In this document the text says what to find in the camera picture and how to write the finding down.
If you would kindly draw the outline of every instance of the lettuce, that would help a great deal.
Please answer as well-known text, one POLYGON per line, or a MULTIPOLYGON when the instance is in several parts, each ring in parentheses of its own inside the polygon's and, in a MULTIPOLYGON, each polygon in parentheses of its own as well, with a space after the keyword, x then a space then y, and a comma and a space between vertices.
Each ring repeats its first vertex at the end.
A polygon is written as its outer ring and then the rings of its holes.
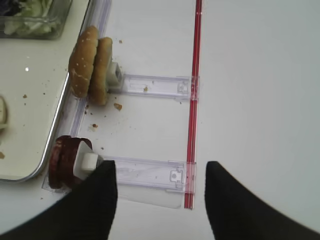
MULTIPOLYGON (((21 11, 15 14, 17 17, 46 17, 49 13, 53 0, 26 0, 20 2, 21 11)), ((57 27, 57 23, 43 23, 43 22, 22 22, 8 20, 4 27, 4 33, 12 35, 14 33, 20 36, 27 36, 30 34, 42 35, 50 33, 57 27)))

